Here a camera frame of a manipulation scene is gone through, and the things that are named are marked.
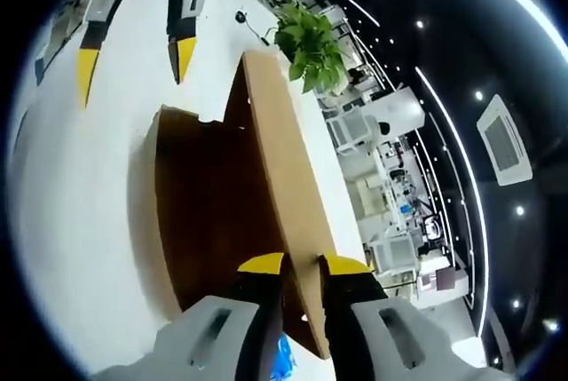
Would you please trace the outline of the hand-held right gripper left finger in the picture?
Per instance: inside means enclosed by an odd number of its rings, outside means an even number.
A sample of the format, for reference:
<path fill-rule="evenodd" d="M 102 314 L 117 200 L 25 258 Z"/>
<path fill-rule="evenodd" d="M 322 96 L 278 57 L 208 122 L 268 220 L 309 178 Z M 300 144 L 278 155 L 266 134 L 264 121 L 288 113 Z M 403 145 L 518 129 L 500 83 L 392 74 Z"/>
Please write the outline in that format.
<path fill-rule="evenodd" d="M 268 380 L 282 334 L 284 254 L 241 264 L 222 296 L 209 295 L 161 329 L 153 380 Z"/>

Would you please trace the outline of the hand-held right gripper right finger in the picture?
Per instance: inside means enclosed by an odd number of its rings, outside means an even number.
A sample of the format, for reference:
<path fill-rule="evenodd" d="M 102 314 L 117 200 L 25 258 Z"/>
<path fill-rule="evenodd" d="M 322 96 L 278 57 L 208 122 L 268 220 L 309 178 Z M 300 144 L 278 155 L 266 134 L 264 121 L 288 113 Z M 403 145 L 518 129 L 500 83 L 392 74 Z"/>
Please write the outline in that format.
<path fill-rule="evenodd" d="M 365 264 L 319 257 L 325 334 L 338 380 L 447 380 L 445 333 Z"/>

